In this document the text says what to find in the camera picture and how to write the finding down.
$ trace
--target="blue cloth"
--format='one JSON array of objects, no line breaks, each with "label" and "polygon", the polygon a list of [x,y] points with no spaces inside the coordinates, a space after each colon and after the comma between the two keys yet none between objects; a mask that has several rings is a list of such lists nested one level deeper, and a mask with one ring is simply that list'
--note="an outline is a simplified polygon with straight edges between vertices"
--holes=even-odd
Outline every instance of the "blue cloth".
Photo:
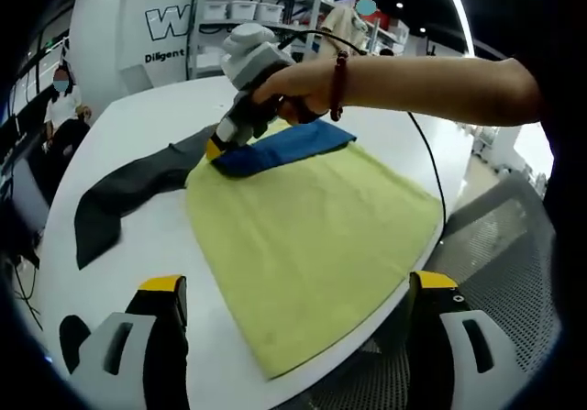
[{"label": "blue cloth", "polygon": [[227,151],[212,164],[226,176],[244,178],[343,148],[355,139],[354,135],[318,119],[313,123],[288,127],[252,145]]}]

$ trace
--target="gray cloth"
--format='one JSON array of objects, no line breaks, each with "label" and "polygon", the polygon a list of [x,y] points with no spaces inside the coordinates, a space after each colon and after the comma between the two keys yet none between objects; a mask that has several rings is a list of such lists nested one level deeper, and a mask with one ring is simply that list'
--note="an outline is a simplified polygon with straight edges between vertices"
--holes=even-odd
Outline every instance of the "gray cloth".
[{"label": "gray cloth", "polygon": [[82,196],[74,220],[80,270],[116,245],[122,216],[155,194],[184,188],[215,129],[216,125],[205,127],[177,144],[120,167]]}]

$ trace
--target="red bracelet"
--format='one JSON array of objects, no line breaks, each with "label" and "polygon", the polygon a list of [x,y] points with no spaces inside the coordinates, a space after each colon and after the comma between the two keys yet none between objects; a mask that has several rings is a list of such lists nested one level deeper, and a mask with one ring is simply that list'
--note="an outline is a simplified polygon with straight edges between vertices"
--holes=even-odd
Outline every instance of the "red bracelet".
[{"label": "red bracelet", "polygon": [[341,50],[337,56],[337,64],[334,67],[332,88],[330,90],[330,117],[337,122],[342,117],[342,98],[347,87],[347,59],[349,53]]}]

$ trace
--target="white shirt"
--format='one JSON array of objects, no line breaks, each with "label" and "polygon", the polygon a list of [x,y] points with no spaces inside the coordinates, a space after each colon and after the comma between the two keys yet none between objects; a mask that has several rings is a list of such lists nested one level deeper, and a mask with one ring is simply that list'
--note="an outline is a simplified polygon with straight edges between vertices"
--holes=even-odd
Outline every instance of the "white shirt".
[{"label": "white shirt", "polygon": [[45,114],[45,122],[53,123],[53,130],[57,131],[59,126],[68,119],[77,118],[75,108],[82,104],[82,96],[80,89],[74,86],[70,94],[65,95],[59,92],[59,98],[53,103],[49,100],[47,103],[47,113]]},{"label": "white shirt", "polygon": [[[335,7],[327,18],[324,19],[321,28],[330,30],[335,36],[349,41],[359,49],[361,49],[367,33],[365,22],[359,18],[359,15],[353,8],[348,6]],[[345,48],[349,54],[353,54],[354,51],[344,43],[337,41],[337,44],[341,48]],[[320,59],[333,58],[337,55],[338,50],[327,39],[322,38],[322,43],[320,43],[320,49],[318,50],[318,57]]]}]

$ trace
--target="white table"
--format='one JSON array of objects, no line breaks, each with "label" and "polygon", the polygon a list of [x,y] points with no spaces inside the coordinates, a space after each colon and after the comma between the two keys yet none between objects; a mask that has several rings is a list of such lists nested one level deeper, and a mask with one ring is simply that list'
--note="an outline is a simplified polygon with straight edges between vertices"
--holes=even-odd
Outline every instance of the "white table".
[{"label": "white table", "polygon": [[[123,312],[141,283],[187,277],[187,390],[194,409],[267,409],[324,377],[356,350],[395,308],[407,280],[360,326],[306,364],[267,381],[228,311],[185,215],[184,192],[158,194],[122,219],[122,239],[82,271],[75,259],[73,219],[83,193],[134,159],[150,155],[220,120],[236,90],[226,77],[178,83],[131,95],[100,116],[65,173],[45,230],[39,277],[42,324],[55,368],[67,376],[59,325],[69,314],[91,329]],[[470,157],[472,137],[456,125],[416,116],[434,151],[449,212]],[[406,114],[347,108],[340,123],[373,156],[438,195],[423,140]],[[415,269],[428,259],[437,237]]]}]

